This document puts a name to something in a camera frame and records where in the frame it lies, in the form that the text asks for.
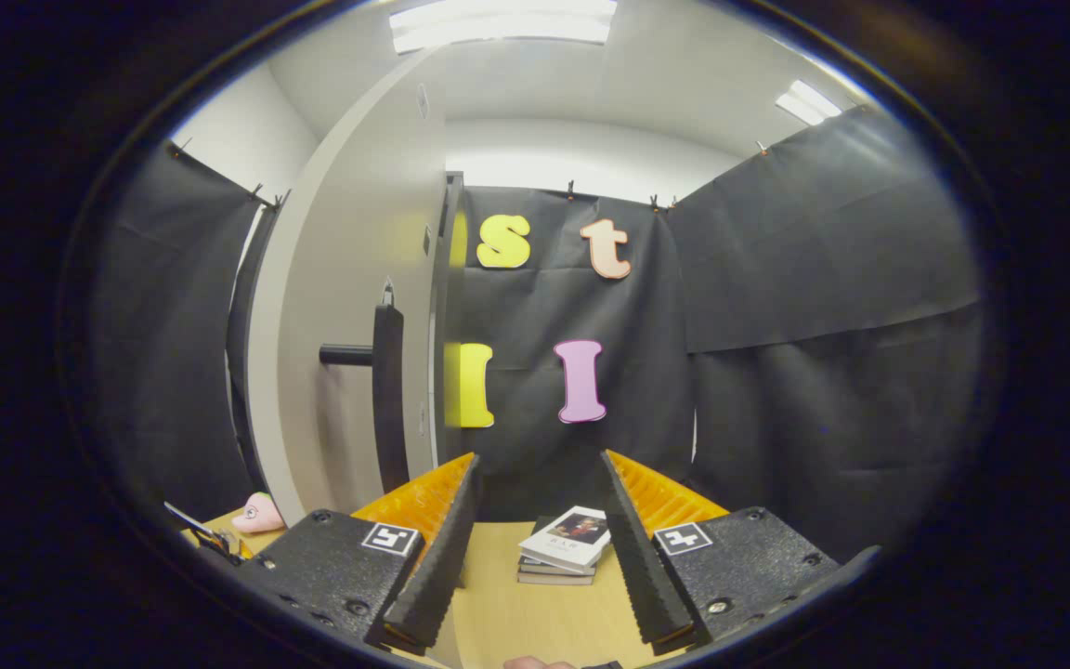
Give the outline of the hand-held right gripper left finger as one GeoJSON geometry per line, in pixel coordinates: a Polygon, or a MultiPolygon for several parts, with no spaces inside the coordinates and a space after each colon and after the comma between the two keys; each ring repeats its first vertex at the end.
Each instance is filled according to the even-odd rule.
{"type": "Polygon", "coordinates": [[[354,513],[314,511],[238,580],[324,635],[424,655],[462,579],[478,466],[463,454],[354,513]]]}

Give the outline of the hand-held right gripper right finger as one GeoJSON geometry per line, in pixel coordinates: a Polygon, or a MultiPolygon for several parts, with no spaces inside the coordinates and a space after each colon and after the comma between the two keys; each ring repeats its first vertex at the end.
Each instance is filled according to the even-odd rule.
{"type": "Polygon", "coordinates": [[[611,543],[655,655],[752,634],[840,571],[767,508],[727,511],[611,450],[602,463],[611,543]]]}

